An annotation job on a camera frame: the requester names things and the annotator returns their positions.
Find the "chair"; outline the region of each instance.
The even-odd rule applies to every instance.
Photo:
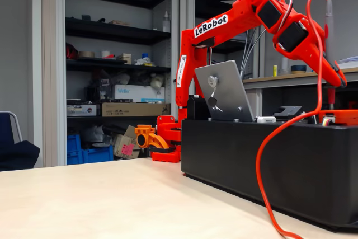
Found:
[[[15,144],[11,118],[16,124],[19,141]],[[40,149],[23,141],[17,117],[9,111],[0,111],[0,171],[31,169],[39,158]]]

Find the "blue plastic crate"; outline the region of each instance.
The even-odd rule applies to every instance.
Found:
[[[67,136],[67,152],[75,152],[81,150],[81,140],[79,134],[71,134]]]
[[[84,149],[83,163],[107,162],[113,160],[113,147]]]
[[[67,165],[80,165],[83,163],[82,150],[67,152]]]

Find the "table surface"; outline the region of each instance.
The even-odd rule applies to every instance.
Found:
[[[138,159],[1,172],[0,182],[0,238],[282,239],[266,208],[185,177],[179,163]],[[275,216],[306,239],[358,238]]]

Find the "white bottle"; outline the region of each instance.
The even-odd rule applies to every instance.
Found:
[[[170,33],[170,19],[167,11],[163,18],[163,32]]]

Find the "black box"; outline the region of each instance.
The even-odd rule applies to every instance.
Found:
[[[263,204],[256,154],[277,125],[184,120],[181,170]],[[290,126],[264,149],[261,174],[275,210],[329,228],[358,229],[358,127]]]

